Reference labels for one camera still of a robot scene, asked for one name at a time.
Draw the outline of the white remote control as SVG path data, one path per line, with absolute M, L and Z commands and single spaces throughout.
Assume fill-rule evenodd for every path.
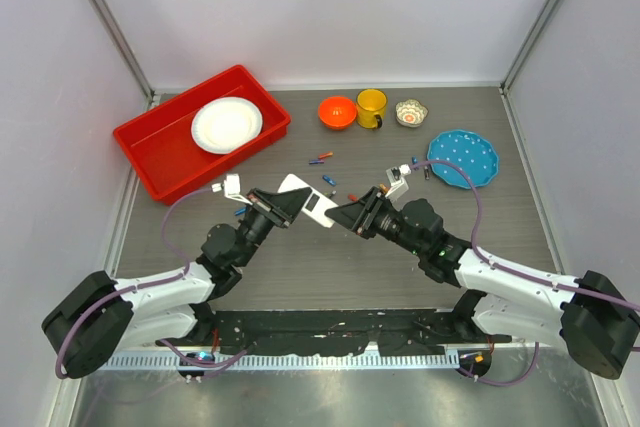
M 295 174 L 288 174 L 281 182 L 278 193 L 309 188 L 311 193 L 302 208 L 302 212 L 324 228 L 331 228 L 335 221 L 326 215 L 326 211 L 338 206 L 328 196 L 312 187 Z

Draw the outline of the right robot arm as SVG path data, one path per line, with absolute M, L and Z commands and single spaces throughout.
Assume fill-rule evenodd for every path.
M 539 342 L 609 380 L 620 378 L 634 350 L 639 315 L 598 272 L 572 277 L 501 259 L 448 233 L 425 199 L 396 209 L 371 189 L 326 215 L 362 238 L 382 236 L 416 256 L 427 277 L 465 289 L 451 318 L 462 341 L 485 333 Z

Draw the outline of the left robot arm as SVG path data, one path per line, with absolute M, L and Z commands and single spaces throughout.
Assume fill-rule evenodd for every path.
M 288 228 L 303 210 L 309 187 L 270 193 L 252 189 L 237 226 L 212 227 L 195 260 L 162 274 L 115 279 L 86 276 L 43 320 L 56 353 L 58 379 L 83 378 L 122 348 L 167 339 L 205 344 L 213 332 L 203 313 L 226 295 L 273 228 Z

